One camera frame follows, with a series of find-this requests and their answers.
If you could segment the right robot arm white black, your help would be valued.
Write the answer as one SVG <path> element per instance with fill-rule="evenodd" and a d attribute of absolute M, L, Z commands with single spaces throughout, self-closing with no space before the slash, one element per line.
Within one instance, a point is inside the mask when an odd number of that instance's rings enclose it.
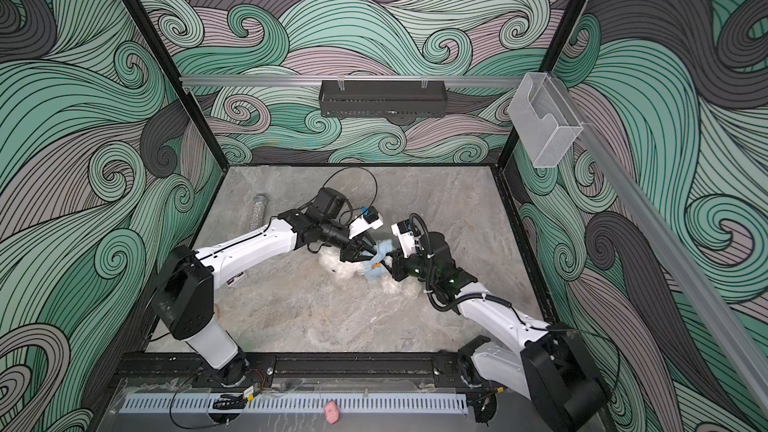
<path fill-rule="evenodd" d="M 476 418 L 488 421 L 502 391 L 528 399 L 553 431 L 576 431 L 612 396 L 579 332 L 519 311 L 457 265 L 442 234 L 396 231 L 387 269 L 400 282 L 423 282 L 430 305 L 480 325 L 459 349 L 456 370 L 470 389 Z"/>

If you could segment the light blue teddy hoodie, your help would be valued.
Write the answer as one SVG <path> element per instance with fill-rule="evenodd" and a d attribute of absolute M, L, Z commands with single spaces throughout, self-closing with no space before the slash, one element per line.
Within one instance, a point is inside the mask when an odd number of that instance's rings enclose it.
<path fill-rule="evenodd" d="M 387 266 L 392 263 L 392 258 L 388 256 L 388 253 L 393 250 L 391 239 L 380 240 L 376 243 L 376 254 L 372 259 L 363 263 L 362 274 L 368 282 L 378 282 L 389 273 Z"/>

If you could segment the white teddy bear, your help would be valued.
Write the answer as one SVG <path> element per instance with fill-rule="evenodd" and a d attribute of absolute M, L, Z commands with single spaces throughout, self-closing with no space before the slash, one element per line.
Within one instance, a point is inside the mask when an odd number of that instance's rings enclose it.
<path fill-rule="evenodd" d="M 320 267 L 330 273 L 337 281 L 350 280 L 353 277 L 364 278 L 369 284 L 378 286 L 387 295 L 404 295 L 415 299 L 423 293 L 424 286 L 417 279 L 409 277 L 396 281 L 385 268 L 392 264 L 391 257 L 384 262 L 344 262 L 340 259 L 340 250 L 336 247 L 323 247 L 319 251 Z"/>

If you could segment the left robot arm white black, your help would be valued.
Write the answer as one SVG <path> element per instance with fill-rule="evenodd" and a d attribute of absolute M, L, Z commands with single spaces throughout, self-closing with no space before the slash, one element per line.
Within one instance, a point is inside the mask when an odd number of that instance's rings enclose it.
<path fill-rule="evenodd" d="M 242 348 L 215 313 L 218 289 L 247 270 L 311 244 L 335 247 L 347 263 L 372 259 L 377 246 L 370 235 L 383 225 L 374 206 L 349 223 L 340 219 L 347 198 L 323 187 L 309 202 L 271 217 L 264 226 L 217 245 L 173 249 L 161 266 L 149 306 L 171 336 L 187 344 L 224 387 L 243 382 L 249 364 Z"/>

